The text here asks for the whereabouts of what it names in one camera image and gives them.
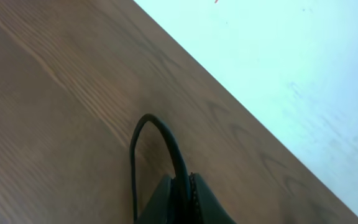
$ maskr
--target cable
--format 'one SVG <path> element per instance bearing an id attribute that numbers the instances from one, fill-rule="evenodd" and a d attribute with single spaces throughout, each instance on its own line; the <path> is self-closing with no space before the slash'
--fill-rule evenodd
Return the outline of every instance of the cable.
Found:
<path id="1" fill-rule="evenodd" d="M 137 220 L 137 195 L 136 195 L 136 173 L 135 173 L 135 147 L 137 139 L 139 138 L 140 131 L 142 130 L 145 123 L 150 121 L 153 123 L 158 130 L 160 131 L 162 137 L 164 138 L 165 144 L 168 147 L 169 154 L 173 163 L 173 168 L 175 169 L 175 175 L 177 178 L 176 183 L 178 184 L 178 189 L 180 197 L 182 199 L 183 210 L 185 214 L 188 211 L 188 203 L 190 201 L 190 183 L 188 179 L 187 169 L 185 162 L 180 154 L 178 144 L 173 136 L 172 132 L 169 130 L 167 125 L 158 119 L 152 114 L 145 114 L 138 121 L 135 131 L 132 135 L 131 145 L 129 146 L 129 153 L 131 157 L 131 179 L 132 179 L 132 206 L 134 211 L 134 222 Z"/>

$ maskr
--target wood grain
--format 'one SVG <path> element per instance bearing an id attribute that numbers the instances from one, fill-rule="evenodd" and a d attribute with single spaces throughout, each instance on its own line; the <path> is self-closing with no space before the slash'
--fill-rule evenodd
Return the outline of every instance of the wood grain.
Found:
<path id="1" fill-rule="evenodd" d="M 238 223 L 358 218 L 132 1 L 0 0 L 0 223 L 130 223 L 154 113 Z M 140 209 L 172 165 L 147 126 Z"/>

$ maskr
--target white surface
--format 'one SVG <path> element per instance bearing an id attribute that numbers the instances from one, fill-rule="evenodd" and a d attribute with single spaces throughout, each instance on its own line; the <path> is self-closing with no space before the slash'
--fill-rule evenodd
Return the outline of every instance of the white surface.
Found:
<path id="1" fill-rule="evenodd" d="M 358 0 L 137 0 L 358 215 Z"/>

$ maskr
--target black device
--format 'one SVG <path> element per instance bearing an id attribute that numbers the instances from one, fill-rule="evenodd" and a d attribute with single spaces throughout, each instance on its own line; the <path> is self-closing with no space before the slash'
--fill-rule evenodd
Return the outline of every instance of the black device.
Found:
<path id="1" fill-rule="evenodd" d="M 137 217 L 135 147 L 144 124 L 150 121 L 162 134 L 175 169 L 175 178 L 164 175 L 144 211 Z M 167 125 L 152 114 L 145 114 L 136 125 L 131 145 L 132 199 L 135 224 L 203 223 L 229 224 L 234 221 L 198 173 L 188 175 L 178 144 Z"/>

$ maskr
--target tabletop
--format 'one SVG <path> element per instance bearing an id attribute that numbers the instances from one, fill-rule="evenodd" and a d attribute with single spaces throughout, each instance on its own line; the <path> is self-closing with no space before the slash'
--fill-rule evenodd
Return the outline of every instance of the tabletop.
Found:
<path id="1" fill-rule="evenodd" d="M 0 0 L 0 223 L 130 223 L 145 113 L 236 222 L 358 223 L 135 2 Z M 151 125 L 136 159 L 141 212 L 173 174 Z"/>

